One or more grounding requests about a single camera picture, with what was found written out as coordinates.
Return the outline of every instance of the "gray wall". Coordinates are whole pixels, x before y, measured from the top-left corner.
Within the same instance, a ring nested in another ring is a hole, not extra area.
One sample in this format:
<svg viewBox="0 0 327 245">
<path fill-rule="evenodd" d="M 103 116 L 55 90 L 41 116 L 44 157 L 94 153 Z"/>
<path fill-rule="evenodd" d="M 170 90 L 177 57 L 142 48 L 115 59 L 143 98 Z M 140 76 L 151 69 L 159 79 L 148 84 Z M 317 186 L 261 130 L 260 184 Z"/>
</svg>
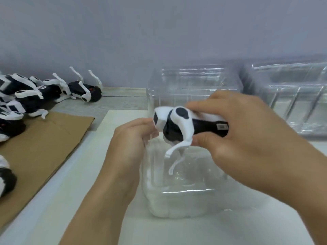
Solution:
<svg viewBox="0 0 327 245">
<path fill-rule="evenodd" d="M 0 0 L 0 31 L 4 73 L 145 87 L 161 64 L 327 53 L 327 0 Z"/>
</svg>

